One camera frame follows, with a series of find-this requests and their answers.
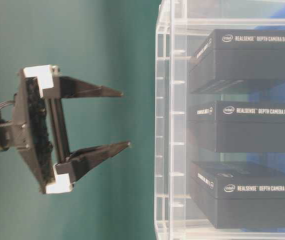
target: product box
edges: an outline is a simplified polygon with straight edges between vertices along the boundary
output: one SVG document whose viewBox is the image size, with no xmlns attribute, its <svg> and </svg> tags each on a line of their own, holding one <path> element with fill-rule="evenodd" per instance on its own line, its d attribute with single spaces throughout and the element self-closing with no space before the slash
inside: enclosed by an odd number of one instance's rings
<svg viewBox="0 0 285 240">
<path fill-rule="evenodd" d="M 189 61 L 191 93 L 252 93 L 285 83 L 285 30 L 215 29 Z"/>
<path fill-rule="evenodd" d="M 189 108 L 195 145 L 219 153 L 285 153 L 285 103 L 213 101 Z"/>
<path fill-rule="evenodd" d="M 285 173 L 249 162 L 192 162 L 190 195 L 218 229 L 285 228 Z"/>
</svg>

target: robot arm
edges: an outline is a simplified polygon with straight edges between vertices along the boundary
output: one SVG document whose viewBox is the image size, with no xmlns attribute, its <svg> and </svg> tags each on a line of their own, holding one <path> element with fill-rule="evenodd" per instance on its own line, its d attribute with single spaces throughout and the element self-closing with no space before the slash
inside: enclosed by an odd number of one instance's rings
<svg viewBox="0 0 285 240">
<path fill-rule="evenodd" d="M 121 97 L 121 92 L 59 76 L 58 67 L 52 65 L 26 67 L 18 75 L 20 83 L 14 101 L 0 103 L 0 110 L 13 105 L 11 121 L 4 121 L 0 113 L 0 151 L 16 147 L 43 194 L 70 192 L 87 172 L 130 145 L 124 141 L 70 152 L 61 102 L 62 98 Z M 49 141 L 47 113 L 53 145 Z M 53 148 L 57 156 L 54 166 Z"/>
</svg>

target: teal wall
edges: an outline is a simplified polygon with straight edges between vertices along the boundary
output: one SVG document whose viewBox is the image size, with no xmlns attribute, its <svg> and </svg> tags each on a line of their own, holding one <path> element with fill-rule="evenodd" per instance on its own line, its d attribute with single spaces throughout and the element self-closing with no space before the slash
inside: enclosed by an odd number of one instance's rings
<svg viewBox="0 0 285 240">
<path fill-rule="evenodd" d="M 0 240 L 153 240 L 155 25 L 159 0 L 0 0 L 0 102 L 19 68 L 122 90 L 122 99 L 64 101 L 72 150 L 124 140 L 132 147 L 41 195 L 15 149 L 0 153 Z M 10 109 L 4 110 L 10 117 Z"/>
</svg>

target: box lid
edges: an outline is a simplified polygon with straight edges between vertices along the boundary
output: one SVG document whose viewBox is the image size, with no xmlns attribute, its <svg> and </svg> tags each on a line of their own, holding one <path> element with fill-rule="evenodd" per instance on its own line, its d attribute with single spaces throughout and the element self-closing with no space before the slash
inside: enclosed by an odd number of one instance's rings
<svg viewBox="0 0 285 240">
<path fill-rule="evenodd" d="M 285 103 L 213 101 L 189 108 L 196 122 L 285 123 Z"/>
<path fill-rule="evenodd" d="M 190 176 L 216 199 L 285 199 L 285 173 L 251 162 L 192 162 Z"/>
<path fill-rule="evenodd" d="M 285 30 L 215 29 L 190 58 L 192 68 L 212 50 L 284 50 Z"/>
</svg>

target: stacked boxes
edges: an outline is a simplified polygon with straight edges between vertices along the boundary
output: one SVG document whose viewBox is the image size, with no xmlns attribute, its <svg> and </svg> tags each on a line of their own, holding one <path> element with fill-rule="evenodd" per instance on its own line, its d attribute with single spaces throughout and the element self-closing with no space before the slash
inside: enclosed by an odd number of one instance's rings
<svg viewBox="0 0 285 240">
<path fill-rule="evenodd" d="M 189 63 L 192 94 L 271 89 L 285 83 L 285 30 L 216 29 Z M 187 121 L 212 152 L 285 153 L 285 103 L 212 101 Z M 192 162 L 190 195 L 216 228 L 285 228 L 285 174 L 262 164 Z"/>
</svg>

